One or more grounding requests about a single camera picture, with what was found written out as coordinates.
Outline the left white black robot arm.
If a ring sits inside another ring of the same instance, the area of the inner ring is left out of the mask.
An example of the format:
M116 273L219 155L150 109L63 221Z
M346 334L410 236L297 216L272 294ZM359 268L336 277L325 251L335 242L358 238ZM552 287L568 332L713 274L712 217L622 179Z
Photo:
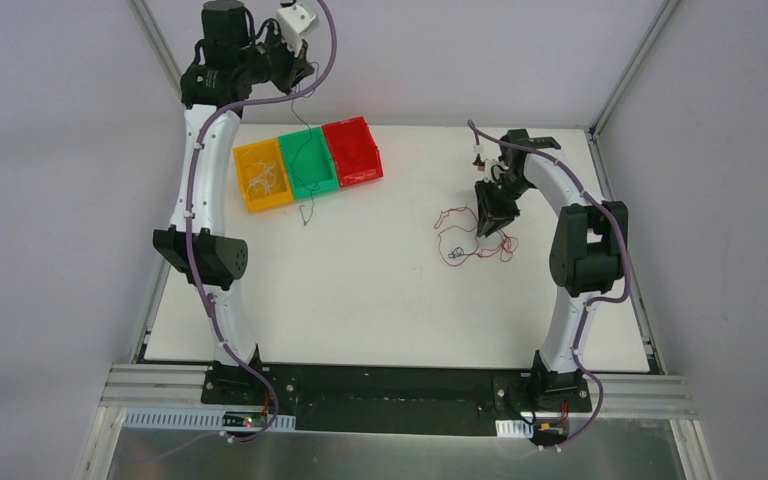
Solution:
M241 404L257 402L265 378L254 370L258 345L243 318L241 278L247 243L226 234L225 188L243 110L258 102L254 86L271 83L279 96L301 96L299 83L314 75L305 34L317 13L302 1L285 1L261 25L241 1L208 1L201 9L203 36L180 78L185 154L168 227L152 236L154 248L196 290L213 337L213 365L230 369L226 389Z

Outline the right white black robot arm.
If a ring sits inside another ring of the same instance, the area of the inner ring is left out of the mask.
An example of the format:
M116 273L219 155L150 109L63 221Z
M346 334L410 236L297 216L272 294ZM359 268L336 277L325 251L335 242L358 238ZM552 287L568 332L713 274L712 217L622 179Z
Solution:
M550 410L585 389L581 355L595 310L609 300L629 264L628 208L589 193L552 137L513 129L496 143L497 159L475 162L484 172L474 185L478 235L488 237L511 224L520 214L518 200L529 190L539 192L557 216L548 260L556 302L524 387L533 405Z

